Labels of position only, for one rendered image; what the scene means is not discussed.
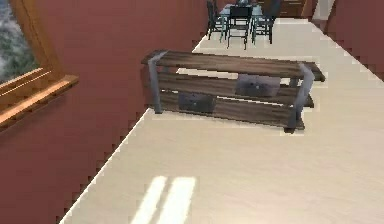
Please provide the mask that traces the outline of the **wooden framed window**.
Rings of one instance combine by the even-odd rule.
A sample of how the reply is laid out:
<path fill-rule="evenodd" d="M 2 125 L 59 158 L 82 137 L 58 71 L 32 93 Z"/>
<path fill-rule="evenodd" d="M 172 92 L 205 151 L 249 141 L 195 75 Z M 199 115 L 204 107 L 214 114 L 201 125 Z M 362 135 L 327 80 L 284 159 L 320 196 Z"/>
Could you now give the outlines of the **wooden framed window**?
<path fill-rule="evenodd" d="M 10 0 L 40 67 L 0 85 L 0 132 L 79 82 L 66 74 L 39 17 L 36 0 Z"/>

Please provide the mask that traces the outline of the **glass dining table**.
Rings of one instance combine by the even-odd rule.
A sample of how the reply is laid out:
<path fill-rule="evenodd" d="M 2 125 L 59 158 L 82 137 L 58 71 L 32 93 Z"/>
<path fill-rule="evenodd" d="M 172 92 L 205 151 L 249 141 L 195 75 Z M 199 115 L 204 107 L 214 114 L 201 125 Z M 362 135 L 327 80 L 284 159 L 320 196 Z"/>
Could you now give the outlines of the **glass dining table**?
<path fill-rule="evenodd" d="M 230 7 L 231 6 L 247 6 L 247 7 L 252 7 L 253 10 L 252 10 L 252 17 L 251 17 L 251 20 L 250 20 L 250 24 L 249 24 L 249 33 L 250 33 L 250 28 L 251 28 L 251 24 L 253 22 L 255 22 L 255 18 L 257 16 L 260 16 L 260 15 L 263 15 L 263 12 L 262 12 L 262 8 L 259 6 L 259 5 L 251 5 L 251 4 L 227 4 L 220 12 L 220 16 L 223 17 L 225 19 L 225 32 L 220 32 L 220 41 L 222 41 L 223 39 L 226 39 L 228 40 L 228 25 L 227 25 L 227 22 L 228 22 L 228 19 L 229 19 L 229 14 L 230 14 Z"/>

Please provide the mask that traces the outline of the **black dining chair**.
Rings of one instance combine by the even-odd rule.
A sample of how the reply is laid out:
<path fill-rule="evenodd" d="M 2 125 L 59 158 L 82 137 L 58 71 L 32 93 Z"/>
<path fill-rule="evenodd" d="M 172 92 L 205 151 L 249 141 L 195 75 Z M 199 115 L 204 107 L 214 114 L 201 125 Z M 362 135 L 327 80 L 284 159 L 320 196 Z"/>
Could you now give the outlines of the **black dining chair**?
<path fill-rule="evenodd" d="M 220 16 L 216 0 L 206 0 L 208 22 L 206 35 L 211 39 L 213 32 L 225 32 L 225 19 Z"/>
<path fill-rule="evenodd" d="M 252 7 L 247 6 L 231 6 L 228 25 L 227 46 L 230 46 L 232 37 L 242 38 L 244 48 L 247 48 L 249 24 L 252 17 Z"/>
<path fill-rule="evenodd" d="M 269 43 L 273 42 L 273 26 L 280 13 L 281 0 L 271 0 L 268 10 L 255 18 L 253 38 L 267 36 Z"/>

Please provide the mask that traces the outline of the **brown wooden cabinet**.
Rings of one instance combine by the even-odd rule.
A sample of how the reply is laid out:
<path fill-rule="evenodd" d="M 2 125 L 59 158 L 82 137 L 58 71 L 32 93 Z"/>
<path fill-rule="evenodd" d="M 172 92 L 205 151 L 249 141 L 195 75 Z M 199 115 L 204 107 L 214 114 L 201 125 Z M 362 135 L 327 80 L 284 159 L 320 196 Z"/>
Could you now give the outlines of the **brown wooden cabinet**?
<path fill-rule="evenodd" d="M 310 18 L 313 14 L 312 0 L 282 0 L 280 16 L 286 18 Z"/>

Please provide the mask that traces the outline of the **brown wooden shelf unit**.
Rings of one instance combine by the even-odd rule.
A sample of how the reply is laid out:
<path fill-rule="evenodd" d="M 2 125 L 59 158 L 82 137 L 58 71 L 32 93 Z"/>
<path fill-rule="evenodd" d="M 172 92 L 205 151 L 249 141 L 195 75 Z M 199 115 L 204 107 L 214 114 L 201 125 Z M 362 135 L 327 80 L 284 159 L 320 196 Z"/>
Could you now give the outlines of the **brown wooden shelf unit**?
<path fill-rule="evenodd" d="M 163 111 L 281 127 L 286 133 L 305 128 L 302 111 L 311 107 L 315 81 L 325 76 L 313 62 L 155 50 L 142 63 L 149 72 L 148 106 Z M 278 77 L 276 96 L 254 97 L 235 93 L 239 74 Z M 178 93 L 214 95 L 212 113 L 181 110 Z"/>

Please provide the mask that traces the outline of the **grey storage box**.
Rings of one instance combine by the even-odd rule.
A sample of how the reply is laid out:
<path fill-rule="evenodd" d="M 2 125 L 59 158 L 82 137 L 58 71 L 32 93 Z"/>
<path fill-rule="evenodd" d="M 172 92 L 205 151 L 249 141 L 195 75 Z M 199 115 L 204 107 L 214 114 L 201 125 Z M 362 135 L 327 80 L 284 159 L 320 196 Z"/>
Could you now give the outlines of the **grey storage box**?
<path fill-rule="evenodd" d="M 178 106 L 181 110 L 212 113 L 215 105 L 216 97 L 214 95 L 188 92 L 178 93 Z"/>
<path fill-rule="evenodd" d="M 281 79 L 278 77 L 239 74 L 235 93 L 243 96 L 272 97 L 280 89 Z"/>

